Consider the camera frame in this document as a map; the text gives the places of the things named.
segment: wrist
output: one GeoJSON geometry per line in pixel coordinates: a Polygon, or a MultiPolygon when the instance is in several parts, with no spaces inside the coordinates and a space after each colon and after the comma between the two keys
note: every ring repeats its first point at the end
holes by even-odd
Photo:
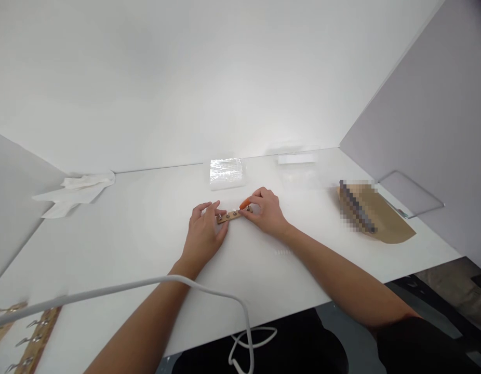
{"type": "Polygon", "coordinates": [[[294,235],[297,230],[298,229],[296,229],[293,225],[287,222],[287,224],[284,225],[284,227],[275,235],[275,237],[284,244],[288,244],[288,240],[294,235]]]}
{"type": "Polygon", "coordinates": [[[200,266],[189,259],[180,257],[180,259],[175,262],[173,268],[171,268],[169,275],[183,275],[194,281],[197,276],[199,276],[202,269],[203,266],[200,266]]]}

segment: brown paper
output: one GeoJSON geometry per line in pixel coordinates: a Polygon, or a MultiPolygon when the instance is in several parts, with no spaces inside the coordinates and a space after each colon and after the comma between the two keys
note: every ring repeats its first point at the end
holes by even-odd
{"type": "Polygon", "coordinates": [[[403,243],[416,234],[370,184],[344,186],[348,192],[343,191],[343,185],[338,187],[343,211],[364,234],[389,244],[403,243]],[[355,205],[350,202],[350,198],[355,199],[355,205]]]}

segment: power cord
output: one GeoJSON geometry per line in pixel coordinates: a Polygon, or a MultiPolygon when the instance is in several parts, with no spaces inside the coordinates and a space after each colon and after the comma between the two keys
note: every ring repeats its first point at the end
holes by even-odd
{"type": "Polygon", "coordinates": [[[163,283],[163,282],[181,282],[185,283],[186,285],[198,289],[199,291],[205,292],[205,293],[210,293],[211,295],[216,295],[216,296],[221,296],[221,297],[226,297],[229,299],[233,299],[237,301],[243,309],[244,312],[244,318],[246,322],[246,331],[242,332],[238,337],[232,336],[234,339],[234,345],[232,347],[232,350],[230,351],[229,355],[229,365],[233,365],[235,369],[237,370],[238,374],[253,374],[255,370],[255,354],[254,354],[254,348],[261,347],[262,345],[267,344],[269,341],[271,341],[275,335],[277,335],[277,329],[273,327],[255,327],[254,330],[273,330],[275,331],[272,335],[270,335],[267,339],[262,341],[261,343],[257,343],[256,345],[253,345],[252,343],[252,336],[251,336],[251,328],[249,325],[249,314],[247,311],[247,306],[242,301],[236,296],[230,295],[228,293],[223,293],[220,291],[215,291],[210,288],[204,287],[200,285],[199,283],[194,282],[193,280],[188,279],[187,277],[184,277],[182,275],[166,275],[166,276],[161,276],[157,278],[149,278],[146,280],[140,280],[138,282],[132,282],[132,283],[126,283],[123,285],[119,286],[111,286],[111,287],[105,287],[105,288],[99,288],[93,291],[87,291],[87,292],[80,292],[80,293],[75,293],[74,295],[69,295],[69,296],[61,296],[56,299],[44,301],[38,304],[34,304],[31,306],[28,306],[27,308],[23,308],[20,310],[17,310],[13,313],[5,314],[0,316],[0,326],[4,326],[8,323],[15,322],[18,319],[28,317],[30,315],[43,312],[47,309],[52,309],[56,308],[58,306],[62,305],[67,305],[67,304],[72,304],[78,301],[83,301],[83,300],[88,300],[88,299],[93,299],[96,297],[100,296],[105,296],[105,295],[110,295],[112,293],[117,293],[117,292],[122,292],[122,291],[127,291],[131,290],[134,288],[139,288],[143,286],[149,286],[152,284],[156,283],[163,283]],[[241,337],[244,336],[244,334],[247,334],[247,342],[248,344],[245,344],[241,342],[241,337]],[[247,373],[244,373],[237,363],[237,361],[232,358],[232,355],[234,354],[235,347],[239,344],[240,346],[247,348],[249,350],[249,371],[247,373]]]}

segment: white table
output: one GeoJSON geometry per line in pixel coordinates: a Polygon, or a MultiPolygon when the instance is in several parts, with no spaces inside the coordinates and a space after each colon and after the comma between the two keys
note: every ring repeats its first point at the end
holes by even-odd
{"type": "MultiPolygon", "coordinates": [[[[220,199],[220,207],[233,209],[262,185],[280,197],[289,222],[382,282],[460,257],[419,219],[408,221],[417,234],[398,245],[351,231],[340,217],[336,186],[340,179],[370,177],[339,149],[316,154],[317,174],[301,166],[291,172],[299,174],[293,182],[275,156],[245,159],[248,184],[215,192],[204,165],[119,174],[92,204],[42,223],[0,279],[0,308],[165,275],[181,254],[194,206],[220,199]]],[[[231,222],[197,281],[244,299],[252,326],[330,300],[286,247],[243,218],[231,222]]],[[[37,373],[83,372],[153,288],[65,306],[37,373]]],[[[25,326],[32,319],[17,321],[0,343],[0,372],[20,359],[23,349],[14,344],[30,336],[25,326]]],[[[243,329],[236,302],[192,290],[166,355],[243,329]]]]}

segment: orange handle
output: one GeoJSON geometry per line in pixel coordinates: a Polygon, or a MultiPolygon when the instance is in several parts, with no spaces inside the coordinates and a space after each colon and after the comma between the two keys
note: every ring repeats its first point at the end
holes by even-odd
{"type": "Polygon", "coordinates": [[[245,199],[242,204],[239,206],[239,209],[244,209],[245,207],[247,207],[249,204],[251,204],[251,202],[249,201],[249,198],[245,199]]]}

